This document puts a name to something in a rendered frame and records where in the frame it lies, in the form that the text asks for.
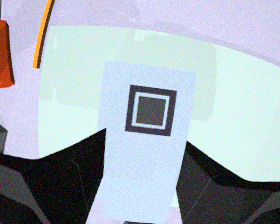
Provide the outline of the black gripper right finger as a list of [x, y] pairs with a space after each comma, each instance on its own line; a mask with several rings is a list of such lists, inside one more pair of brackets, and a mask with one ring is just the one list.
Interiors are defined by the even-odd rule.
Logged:
[[175, 189], [182, 224], [250, 224], [280, 207], [280, 181], [247, 181], [189, 141]]

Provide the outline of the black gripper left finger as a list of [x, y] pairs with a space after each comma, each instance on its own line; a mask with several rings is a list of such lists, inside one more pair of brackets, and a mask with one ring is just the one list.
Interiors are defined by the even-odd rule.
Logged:
[[106, 127], [37, 159], [0, 153], [0, 193], [44, 224], [86, 224], [104, 176], [105, 134]]

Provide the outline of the orange-handled awl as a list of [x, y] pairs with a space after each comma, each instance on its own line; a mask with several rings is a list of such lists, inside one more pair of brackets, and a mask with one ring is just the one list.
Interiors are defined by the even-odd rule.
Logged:
[[1, 21], [0, 0], [0, 88], [14, 86], [14, 72], [12, 72], [11, 49], [9, 39], [9, 24], [4, 19]]

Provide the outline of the thin orange rod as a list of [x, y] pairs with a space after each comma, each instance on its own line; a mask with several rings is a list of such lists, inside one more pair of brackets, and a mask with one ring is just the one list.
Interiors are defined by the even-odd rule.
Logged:
[[50, 22], [50, 16], [52, 6], [54, 6], [55, 0], [49, 0], [47, 1], [47, 6], [44, 11], [44, 17], [42, 17], [42, 21], [40, 24], [40, 31], [39, 31], [39, 37], [37, 37], [36, 47], [35, 47], [35, 56], [34, 56], [34, 64], [32, 64], [32, 67], [34, 68], [40, 68], [40, 61], [42, 57], [42, 48], [44, 48], [44, 39], [46, 37], [46, 31], [47, 31], [47, 24]]

